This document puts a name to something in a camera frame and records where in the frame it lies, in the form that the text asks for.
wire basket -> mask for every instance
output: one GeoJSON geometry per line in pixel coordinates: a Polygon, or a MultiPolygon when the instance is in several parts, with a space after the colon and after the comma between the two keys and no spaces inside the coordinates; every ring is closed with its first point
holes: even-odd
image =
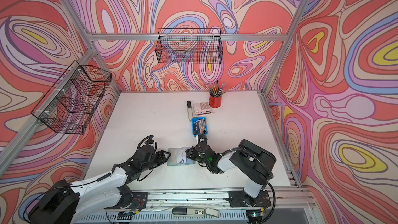
{"type": "Polygon", "coordinates": [[[158,63],[221,64],[219,28],[159,28],[158,34],[158,63]]]}
{"type": "Polygon", "coordinates": [[[111,79],[108,71],[92,65],[78,65],[40,115],[33,114],[40,102],[31,113],[56,133],[83,134],[111,79]]]}

calculator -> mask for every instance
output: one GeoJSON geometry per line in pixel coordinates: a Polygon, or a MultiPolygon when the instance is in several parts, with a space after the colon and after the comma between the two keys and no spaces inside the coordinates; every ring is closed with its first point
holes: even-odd
{"type": "Polygon", "coordinates": [[[196,116],[203,116],[212,113],[209,102],[195,103],[193,104],[193,109],[195,110],[196,116]]]}

psychedelic wall pattern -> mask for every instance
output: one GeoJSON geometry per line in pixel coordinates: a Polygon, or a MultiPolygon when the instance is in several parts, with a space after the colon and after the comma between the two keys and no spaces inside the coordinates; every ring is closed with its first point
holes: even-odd
{"type": "Polygon", "coordinates": [[[1,150],[37,101],[85,51],[59,0],[1,0],[1,150]]]}
{"type": "Polygon", "coordinates": [[[311,0],[267,99],[328,224],[398,222],[398,0],[311,0]]]}
{"type": "MultiPolygon", "coordinates": [[[[86,48],[59,0],[2,0],[0,9],[2,150],[37,101],[86,48]]],[[[81,177],[117,95],[107,89],[84,135],[38,128],[0,179],[0,223],[25,223],[22,213],[30,201],[54,182],[81,177]]]]}
{"type": "Polygon", "coordinates": [[[224,46],[221,64],[158,63],[155,41],[96,41],[121,91],[206,90],[216,81],[226,89],[260,90],[281,42],[238,41],[224,46]]]}
{"type": "MultiPolygon", "coordinates": [[[[286,33],[299,0],[71,0],[89,32],[157,33],[157,28],[221,28],[224,33],[286,33]]],[[[221,65],[157,64],[156,42],[99,41],[122,91],[259,90],[280,42],[224,42],[221,65]]]]}
{"type": "Polygon", "coordinates": [[[45,125],[37,130],[0,179],[0,223],[26,223],[22,214],[32,200],[59,180],[80,180],[116,99],[108,87],[83,135],[54,133],[45,125]]]}

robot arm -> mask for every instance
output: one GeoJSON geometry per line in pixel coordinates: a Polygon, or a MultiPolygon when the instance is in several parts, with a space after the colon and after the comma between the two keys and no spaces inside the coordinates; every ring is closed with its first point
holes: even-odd
{"type": "Polygon", "coordinates": [[[28,213],[31,223],[74,223],[107,207],[127,207],[122,205],[131,203],[132,199],[126,185],[142,172],[167,162],[170,156],[163,150],[156,152],[157,143],[152,138],[153,135],[144,138],[132,157],[115,164],[109,172],[73,183],[65,180],[55,183],[28,213]]]}
{"type": "MultiPolygon", "coordinates": [[[[241,202],[241,207],[256,206],[260,202],[259,198],[263,197],[259,195],[262,189],[268,184],[268,180],[273,178],[271,170],[276,162],[275,156],[245,139],[237,148],[216,154],[207,144],[207,137],[204,134],[200,133],[197,139],[197,145],[186,151],[187,158],[205,164],[211,173],[224,173],[238,167],[248,177],[245,188],[241,194],[237,194],[238,196],[231,197],[230,194],[230,198],[226,200],[231,203],[241,202]]],[[[268,200],[266,205],[270,206],[271,202],[268,200]]]]}
{"type": "MultiPolygon", "coordinates": [[[[132,197],[127,184],[138,179],[142,172],[164,164],[170,157],[168,152],[156,151],[157,143],[152,138],[153,135],[144,138],[132,157],[124,163],[115,164],[109,172],[78,182],[61,180],[55,183],[29,211],[31,223],[69,224],[107,207],[128,208],[132,197]]],[[[271,206],[268,192],[262,189],[273,178],[271,170],[276,162],[274,155],[247,140],[242,140],[239,147],[216,154],[207,144],[204,134],[200,133],[197,139],[198,144],[186,150],[187,158],[202,163],[201,166],[211,173],[224,173],[238,167],[248,176],[244,190],[229,192],[230,197],[226,200],[231,207],[263,207],[262,213],[264,208],[271,206]]],[[[258,215],[258,212],[253,212],[253,217],[257,218],[258,215]]]]}

red cup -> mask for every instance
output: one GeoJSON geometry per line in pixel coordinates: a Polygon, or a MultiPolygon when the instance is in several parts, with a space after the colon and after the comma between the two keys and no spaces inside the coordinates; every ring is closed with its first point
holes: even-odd
{"type": "Polygon", "coordinates": [[[213,108],[220,107],[220,106],[221,106],[221,97],[215,98],[215,97],[213,97],[213,96],[210,96],[210,98],[209,98],[209,105],[210,105],[211,107],[213,107],[213,108]]]}

